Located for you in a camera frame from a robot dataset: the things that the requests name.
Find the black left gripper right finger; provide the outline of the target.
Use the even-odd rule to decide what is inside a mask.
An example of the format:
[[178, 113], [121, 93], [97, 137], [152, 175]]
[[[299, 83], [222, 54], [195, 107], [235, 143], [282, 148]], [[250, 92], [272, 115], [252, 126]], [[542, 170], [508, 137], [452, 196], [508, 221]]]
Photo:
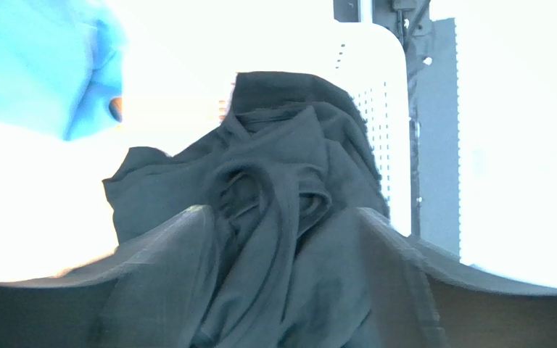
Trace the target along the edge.
[[383, 347], [557, 347], [557, 288], [463, 265], [372, 209], [358, 215]]

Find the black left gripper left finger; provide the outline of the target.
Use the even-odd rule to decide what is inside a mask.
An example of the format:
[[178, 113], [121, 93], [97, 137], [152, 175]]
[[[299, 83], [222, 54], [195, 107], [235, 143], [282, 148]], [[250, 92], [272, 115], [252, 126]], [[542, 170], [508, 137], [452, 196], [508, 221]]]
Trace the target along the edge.
[[193, 206], [61, 278], [0, 283], [0, 347], [189, 347], [213, 293], [214, 227]]

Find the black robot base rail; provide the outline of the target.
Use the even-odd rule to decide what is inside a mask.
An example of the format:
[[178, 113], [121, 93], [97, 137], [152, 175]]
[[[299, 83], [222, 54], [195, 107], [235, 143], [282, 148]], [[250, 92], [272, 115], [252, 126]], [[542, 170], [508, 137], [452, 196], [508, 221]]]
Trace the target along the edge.
[[433, 20], [430, 1], [370, 1], [372, 22], [406, 55], [412, 232], [458, 259], [459, 146], [456, 23]]

